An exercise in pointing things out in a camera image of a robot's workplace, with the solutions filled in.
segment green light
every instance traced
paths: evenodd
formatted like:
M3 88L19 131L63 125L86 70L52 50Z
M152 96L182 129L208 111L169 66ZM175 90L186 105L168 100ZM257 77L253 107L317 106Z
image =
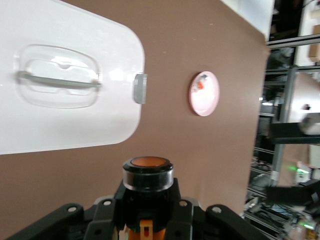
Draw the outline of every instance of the green light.
M313 230L314 229L314 227L313 226L310 226L310 225L308 225L308 224L304 224L303 225L305 228L307 228L307 229L311 229L311 230Z
M293 170L293 171L297 171L298 168L296 166L289 166L288 169Z
M297 172L298 173L304 173L304 174L308 174L309 173L308 171L305 171L303 169L298 169Z

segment screw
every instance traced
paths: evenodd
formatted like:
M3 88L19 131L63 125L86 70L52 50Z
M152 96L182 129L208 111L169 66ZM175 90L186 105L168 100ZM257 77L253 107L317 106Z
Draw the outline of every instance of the screw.
M105 205L105 206L109 206L111 204L111 201L110 200L107 200L107 201L104 201L103 202L103 205Z
M220 207L214 206L212 208L212 212L216 213L216 214L220 214L222 212Z
M72 207L69 207L69 208L68 208L68 212L69 212L69 213L72 213L72 212L74 212L75 210L77 210L77 207L76 207L76 206L72 206Z
M180 205L181 207L185 207L185 206L188 205L188 203L187 203L186 201L180 201L180 202L179 202L179 205Z

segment machinery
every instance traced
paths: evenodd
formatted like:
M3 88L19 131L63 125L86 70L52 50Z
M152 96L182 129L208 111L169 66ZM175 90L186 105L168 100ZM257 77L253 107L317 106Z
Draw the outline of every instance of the machinery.
M7 240L118 240L125 227L126 240L268 239L224 205L204 211L197 200L181 198L173 171L165 158L132 158L114 196L87 210L63 205Z
M299 127L306 135L320 135L320 112L307 114Z

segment white plastic container lid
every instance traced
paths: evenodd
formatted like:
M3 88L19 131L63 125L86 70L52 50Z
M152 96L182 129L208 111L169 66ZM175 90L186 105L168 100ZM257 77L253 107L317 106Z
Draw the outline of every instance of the white plastic container lid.
M1 1L0 26L0 154L134 133L145 56L129 28L58 0Z

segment orange component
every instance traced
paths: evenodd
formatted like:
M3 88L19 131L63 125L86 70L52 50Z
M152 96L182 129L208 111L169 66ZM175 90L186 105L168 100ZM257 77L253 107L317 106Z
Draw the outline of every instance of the orange component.
M198 89L204 89L204 84L201 82L201 81L199 81L198 82Z
M154 232L153 221L151 219L142 219L140 221L140 232L134 232L128 228L126 233L128 240L164 240L166 230Z
M155 156L137 157L131 161L133 165L138 167L158 167L165 164L165 160Z
M316 232L311 229L306 230L306 235L307 235L307 238L306 238L307 240L314 240L317 237Z

